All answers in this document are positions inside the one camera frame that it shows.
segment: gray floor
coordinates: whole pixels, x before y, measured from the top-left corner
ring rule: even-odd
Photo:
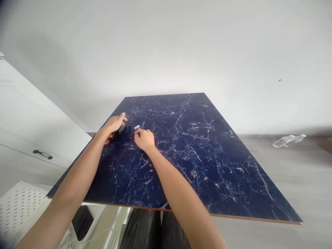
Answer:
[[[240,136],[253,156],[297,211],[302,226],[216,218],[229,248],[332,248],[332,155],[305,138],[274,148],[278,137]]]

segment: black pants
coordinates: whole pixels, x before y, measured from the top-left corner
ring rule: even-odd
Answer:
[[[172,212],[134,209],[120,249],[190,249],[187,236]]]

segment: black object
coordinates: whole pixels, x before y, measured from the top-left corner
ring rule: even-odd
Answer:
[[[117,131],[113,132],[112,142],[116,142],[119,140],[120,135],[126,129],[126,126],[121,126]]]
[[[93,217],[87,206],[80,206],[77,210],[72,223],[77,236],[77,239],[81,241],[86,236],[89,231],[91,224],[93,222]]]
[[[51,155],[49,155],[49,154],[47,154],[45,152],[40,152],[39,150],[34,150],[33,153],[35,153],[35,154],[36,153],[41,154],[42,156],[47,157],[49,160],[51,160],[53,158],[53,156],[51,156]]]
[[[134,209],[122,238],[120,249],[190,249],[187,236],[173,212]]]

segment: cabinet door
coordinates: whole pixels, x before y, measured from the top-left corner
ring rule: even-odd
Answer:
[[[68,168],[91,137],[0,58],[0,144]],[[52,159],[34,150],[52,156]]]

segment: white wall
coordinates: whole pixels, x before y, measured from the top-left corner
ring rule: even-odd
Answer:
[[[85,131],[126,96],[205,92],[237,133],[332,134],[330,1],[16,3],[0,50]]]

